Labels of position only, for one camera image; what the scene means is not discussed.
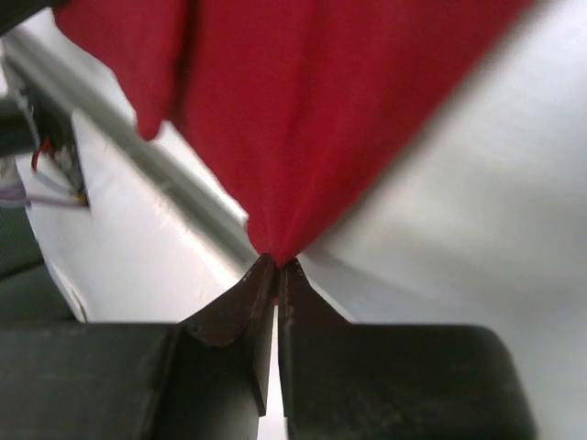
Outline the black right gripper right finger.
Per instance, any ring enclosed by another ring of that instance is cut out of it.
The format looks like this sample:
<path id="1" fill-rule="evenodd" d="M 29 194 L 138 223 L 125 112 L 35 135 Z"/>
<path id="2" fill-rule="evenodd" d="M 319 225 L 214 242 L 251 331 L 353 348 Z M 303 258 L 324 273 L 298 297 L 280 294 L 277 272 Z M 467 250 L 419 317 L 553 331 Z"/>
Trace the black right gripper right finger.
<path id="1" fill-rule="evenodd" d="M 292 439 L 533 439 L 513 359 L 491 330 L 353 324 L 297 260 L 279 272 L 279 367 Z"/>

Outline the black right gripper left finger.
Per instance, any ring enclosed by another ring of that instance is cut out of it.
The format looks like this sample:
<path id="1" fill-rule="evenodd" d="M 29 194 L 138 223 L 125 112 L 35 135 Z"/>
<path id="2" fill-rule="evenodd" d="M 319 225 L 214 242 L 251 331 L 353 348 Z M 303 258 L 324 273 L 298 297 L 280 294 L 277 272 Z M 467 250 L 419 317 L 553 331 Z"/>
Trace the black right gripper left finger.
<path id="1" fill-rule="evenodd" d="M 267 411 L 275 265 L 178 324 L 1 327 L 4 439 L 253 439 Z"/>

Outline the red t shirt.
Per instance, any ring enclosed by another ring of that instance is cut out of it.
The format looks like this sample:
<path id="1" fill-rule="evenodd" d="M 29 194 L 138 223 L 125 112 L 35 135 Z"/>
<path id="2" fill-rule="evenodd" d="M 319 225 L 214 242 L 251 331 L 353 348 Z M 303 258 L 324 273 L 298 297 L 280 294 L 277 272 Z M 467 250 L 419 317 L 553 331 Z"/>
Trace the red t shirt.
<path id="1" fill-rule="evenodd" d="M 71 1 L 59 30 L 171 122 L 292 259 L 366 191 L 525 1 Z"/>

